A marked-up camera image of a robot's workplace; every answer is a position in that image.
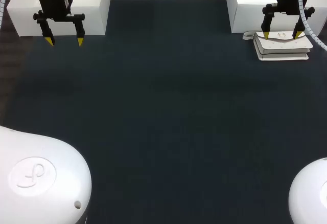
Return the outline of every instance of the black tabletop mat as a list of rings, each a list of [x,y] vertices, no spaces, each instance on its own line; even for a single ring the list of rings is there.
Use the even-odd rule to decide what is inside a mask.
[[[260,62],[225,0],[112,0],[106,36],[56,40],[34,39],[5,126],[83,154],[90,224],[291,223],[292,180],[327,156],[323,50]]]

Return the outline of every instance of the white box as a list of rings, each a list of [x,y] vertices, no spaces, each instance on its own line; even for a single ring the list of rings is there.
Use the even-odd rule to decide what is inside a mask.
[[[73,0],[72,14],[85,14],[85,35],[105,35],[109,6],[110,0]],[[41,9],[39,0],[10,0],[7,10],[19,36],[42,35],[40,25],[33,19],[33,14]],[[76,35],[73,23],[51,19],[48,23],[54,36]]]
[[[276,0],[227,0],[229,21],[232,33],[261,31],[264,20],[262,8]],[[327,19],[327,0],[308,0],[306,7],[314,7],[315,13],[308,19],[313,32],[318,35]],[[275,13],[271,31],[293,31],[299,16]]]

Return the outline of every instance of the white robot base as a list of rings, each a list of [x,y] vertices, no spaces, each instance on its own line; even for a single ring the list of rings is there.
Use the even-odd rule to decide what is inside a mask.
[[[326,223],[327,158],[309,164],[295,177],[289,209],[294,224]]]
[[[85,224],[91,185],[69,144],[0,127],[1,224]]]

